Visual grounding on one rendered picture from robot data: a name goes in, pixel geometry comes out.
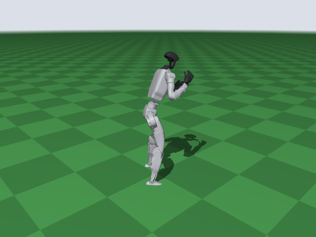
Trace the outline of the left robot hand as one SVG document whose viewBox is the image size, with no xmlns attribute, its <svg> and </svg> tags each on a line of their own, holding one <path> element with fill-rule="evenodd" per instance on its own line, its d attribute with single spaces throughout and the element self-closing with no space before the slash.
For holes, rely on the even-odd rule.
<svg viewBox="0 0 316 237">
<path fill-rule="evenodd" d="M 175 83 L 175 88 L 174 88 L 174 91 L 175 91 L 175 89 L 180 88 L 181 83 L 183 82 L 183 81 L 181 81 L 181 82 L 179 82 L 179 81 L 180 81 L 180 80 L 178 80 L 178 81 Z"/>
</svg>

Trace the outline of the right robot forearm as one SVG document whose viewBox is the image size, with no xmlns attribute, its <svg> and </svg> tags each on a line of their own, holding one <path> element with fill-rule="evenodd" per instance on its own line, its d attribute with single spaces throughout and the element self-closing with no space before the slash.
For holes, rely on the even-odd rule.
<svg viewBox="0 0 316 237">
<path fill-rule="evenodd" d="M 188 85 L 184 83 L 182 86 L 180 86 L 180 88 L 172 93 L 172 97 L 174 99 L 179 98 L 186 91 L 187 86 Z"/>
</svg>

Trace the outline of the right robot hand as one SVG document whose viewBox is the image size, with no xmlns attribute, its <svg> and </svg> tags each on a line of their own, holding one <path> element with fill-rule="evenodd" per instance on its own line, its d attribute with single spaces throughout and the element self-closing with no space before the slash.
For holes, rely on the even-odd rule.
<svg viewBox="0 0 316 237">
<path fill-rule="evenodd" d="M 186 72 L 184 71 L 184 74 L 185 74 L 185 78 L 184 78 L 184 81 L 181 83 L 181 86 L 185 83 L 187 85 L 189 85 L 188 83 L 190 83 L 192 81 L 192 79 L 194 78 L 193 74 L 187 70 L 187 75 L 186 75 Z"/>
</svg>

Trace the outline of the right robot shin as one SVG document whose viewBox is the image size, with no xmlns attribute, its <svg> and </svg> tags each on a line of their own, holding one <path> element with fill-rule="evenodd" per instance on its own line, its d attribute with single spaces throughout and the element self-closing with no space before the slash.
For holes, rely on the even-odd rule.
<svg viewBox="0 0 316 237">
<path fill-rule="evenodd" d="M 158 149 L 154 150 L 153 151 L 152 164 L 151 164 L 152 174 L 151 174 L 151 181 L 150 181 L 150 183 L 151 182 L 155 183 L 155 179 L 156 179 L 157 174 L 159 172 L 159 169 L 160 169 L 160 166 L 161 166 L 161 163 L 162 163 L 162 159 L 163 159 L 163 156 L 161 156 L 161 151 L 158 150 Z"/>
</svg>

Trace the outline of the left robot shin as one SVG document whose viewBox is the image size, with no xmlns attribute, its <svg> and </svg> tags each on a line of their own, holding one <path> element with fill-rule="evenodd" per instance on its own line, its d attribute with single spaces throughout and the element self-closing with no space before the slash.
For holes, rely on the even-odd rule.
<svg viewBox="0 0 316 237">
<path fill-rule="evenodd" d="M 153 155 L 152 155 L 152 151 L 155 147 L 157 147 L 158 145 L 157 144 L 151 144 L 150 142 L 148 142 L 148 154 L 149 154 L 149 159 L 148 159 L 148 164 L 149 166 L 151 165 L 152 163 L 152 158 L 153 158 Z"/>
</svg>

